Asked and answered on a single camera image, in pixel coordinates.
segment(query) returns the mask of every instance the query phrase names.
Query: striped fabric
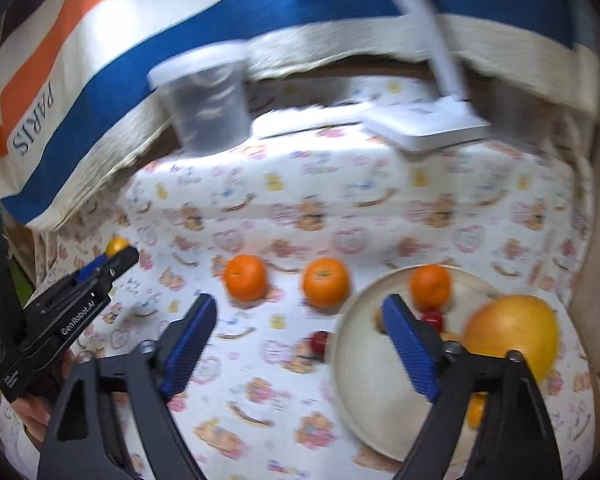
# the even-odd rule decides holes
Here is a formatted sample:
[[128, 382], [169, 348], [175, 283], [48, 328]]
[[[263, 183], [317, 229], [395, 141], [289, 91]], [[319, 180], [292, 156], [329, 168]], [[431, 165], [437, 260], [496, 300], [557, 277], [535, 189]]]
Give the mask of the striped fabric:
[[[469, 65], [595, 117], [596, 22], [585, 0], [434, 0]], [[0, 199], [37, 230], [62, 224], [158, 135], [148, 70], [250, 40], [250, 76], [353, 54], [420, 61], [391, 0], [14, 0], [0, 24]]]

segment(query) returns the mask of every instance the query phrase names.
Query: fruit on plate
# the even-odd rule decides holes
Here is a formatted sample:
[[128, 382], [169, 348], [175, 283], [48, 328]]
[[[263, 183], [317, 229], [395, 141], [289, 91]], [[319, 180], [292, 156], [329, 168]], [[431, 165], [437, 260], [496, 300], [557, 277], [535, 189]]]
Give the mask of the fruit on plate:
[[420, 317], [425, 323], [430, 324], [436, 334], [442, 334], [445, 331], [445, 317], [439, 310], [427, 310]]
[[482, 416], [484, 415], [484, 406], [487, 403], [486, 394], [473, 394], [469, 399], [469, 405], [466, 409], [466, 423], [473, 430], [477, 430], [478, 426], [482, 422]]
[[306, 266], [302, 291], [315, 308], [331, 310], [349, 297], [349, 271], [340, 260], [320, 258]]
[[318, 330], [318, 332], [314, 332], [311, 335], [311, 339], [309, 339], [311, 343], [312, 352], [320, 360], [324, 360], [324, 352], [327, 349], [328, 338], [329, 332], [325, 332], [324, 330]]
[[462, 338], [453, 332], [441, 332], [440, 339], [442, 339], [442, 341], [455, 341], [456, 343], [462, 344]]
[[259, 257], [239, 254], [224, 268], [224, 286], [238, 301], [261, 300], [269, 289], [267, 269]]
[[112, 258], [116, 254], [118, 254], [122, 249], [126, 249], [129, 247], [129, 240], [123, 238], [122, 236], [112, 236], [111, 240], [107, 244], [107, 248], [104, 253], [107, 255], [107, 258]]
[[443, 308], [451, 298], [451, 288], [449, 271], [439, 265], [418, 267], [409, 280], [413, 303], [421, 312]]
[[384, 321], [382, 320], [382, 307], [379, 306], [374, 310], [374, 326], [376, 330], [378, 330], [381, 334], [386, 334], [386, 330], [384, 328]]
[[555, 312], [540, 298], [502, 296], [476, 310], [462, 335], [464, 347], [474, 354], [504, 357], [519, 350], [536, 381], [547, 375], [558, 353]]

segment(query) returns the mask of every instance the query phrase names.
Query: yellow ball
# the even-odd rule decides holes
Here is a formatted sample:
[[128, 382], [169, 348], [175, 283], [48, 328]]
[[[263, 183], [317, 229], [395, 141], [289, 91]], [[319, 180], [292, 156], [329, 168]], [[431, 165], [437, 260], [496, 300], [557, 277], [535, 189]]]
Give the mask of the yellow ball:
[[486, 394], [473, 394], [466, 409], [466, 423], [472, 430], [477, 430], [484, 416], [484, 407], [487, 404]]
[[113, 236], [109, 243], [107, 244], [107, 249], [104, 253], [107, 255], [107, 258], [111, 258], [118, 254], [122, 249], [126, 249], [129, 247], [129, 240], [123, 238], [122, 236]]

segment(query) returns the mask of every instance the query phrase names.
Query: tablecloth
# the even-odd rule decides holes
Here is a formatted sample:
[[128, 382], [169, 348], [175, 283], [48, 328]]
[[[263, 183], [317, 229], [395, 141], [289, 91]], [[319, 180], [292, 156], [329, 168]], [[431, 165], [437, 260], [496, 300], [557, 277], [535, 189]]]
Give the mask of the tablecloth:
[[[306, 337], [332, 330], [336, 317], [306, 304], [299, 273], [316, 257], [337, 257], [360, 290], [396, 267], [462, 267], [555, 309], [559, 354], [542, 390], [564, 477], [574, 479], [592, 456], [594, 400], [567, 307], [592, 207], [586, 168], [568, 153], [560, 142], [540, 155], [480, 142], [408, 155], [356, 124], [200, 159], [177, 153], [90, 199], [40, 254], [54, 262], [45, 284], [100, 254], [113, 234], [138, 247], [138, 265], [78, 338], [78, 353], [98, 357], [157, 338], [200, 292], [218, 300], [210, 343], [169, 404], [210, 480], [371, 480], [391, 478], [398, 464], [343, 427], [327, 365], [306, 359]], [[240, 253], [269, 269], [270, 290], [249, 310], [232, 304], [221, 281]], [[136, 469], [150, 479], [124, 395], [118, 407]], [[453, 463], [447, 477], [462, 468]]]

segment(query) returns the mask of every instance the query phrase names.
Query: hand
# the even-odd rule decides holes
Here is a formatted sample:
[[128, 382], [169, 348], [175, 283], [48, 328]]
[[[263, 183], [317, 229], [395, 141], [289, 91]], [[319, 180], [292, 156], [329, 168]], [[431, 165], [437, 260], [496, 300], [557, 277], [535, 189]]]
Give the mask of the hand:
[[[75, 361], [74, 353], [71, 350], [67, 350], [62, 358], [62, 376], [64, 378], [69, 375], [71, 366]], [[37, 441], [43, 442], [46, 428], [51, 418], [52, 407], [44, 400], [26, 393], [13, 401], [11, 407], [24, 422], [24, 425], [29, 430], [29, 434]]]

